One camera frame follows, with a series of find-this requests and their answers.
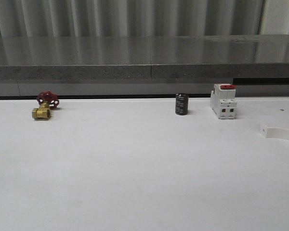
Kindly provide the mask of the grey stone countertop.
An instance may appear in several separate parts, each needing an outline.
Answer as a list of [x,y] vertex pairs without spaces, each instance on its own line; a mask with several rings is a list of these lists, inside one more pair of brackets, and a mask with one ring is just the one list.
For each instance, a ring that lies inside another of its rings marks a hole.
[[0,37],[0,97],[289,96],[289,35]]

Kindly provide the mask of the brass valve red handwheel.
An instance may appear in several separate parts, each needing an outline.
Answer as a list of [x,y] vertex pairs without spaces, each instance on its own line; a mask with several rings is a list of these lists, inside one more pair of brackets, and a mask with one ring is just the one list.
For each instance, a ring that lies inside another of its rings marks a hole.
[[50,91],[41,92],[37,96],[38,108],[33,108],[32,118],[37,119],[50,119],[51,110],[56,109],[59,105],[59,99],[56,94]]

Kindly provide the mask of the black cylindrical capacitor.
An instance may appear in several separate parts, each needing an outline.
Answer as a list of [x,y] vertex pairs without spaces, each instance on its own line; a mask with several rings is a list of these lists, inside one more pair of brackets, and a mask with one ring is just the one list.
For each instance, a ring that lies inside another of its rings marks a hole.
[[177,93],[175,99],[175,113],[184,116],[188,113],[189,95],[186,93]]

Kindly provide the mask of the white circuit breaker red switch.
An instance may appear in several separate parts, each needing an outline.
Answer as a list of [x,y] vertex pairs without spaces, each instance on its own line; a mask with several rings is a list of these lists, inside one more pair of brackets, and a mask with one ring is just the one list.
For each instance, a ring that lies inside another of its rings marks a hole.
[[210,94],[210,107],[219,119],[235,119],[237,109],[235,95],[235,85],[214,84]]

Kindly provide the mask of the white half pipe clamp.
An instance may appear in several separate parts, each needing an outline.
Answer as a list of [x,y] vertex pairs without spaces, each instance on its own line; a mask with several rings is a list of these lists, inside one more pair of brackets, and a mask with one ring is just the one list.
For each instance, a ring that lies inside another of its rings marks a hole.
[[289,141],[289,129],[286,128],[268,127],[262,124],[260,126],[260,133],[265,138],[277,138]]

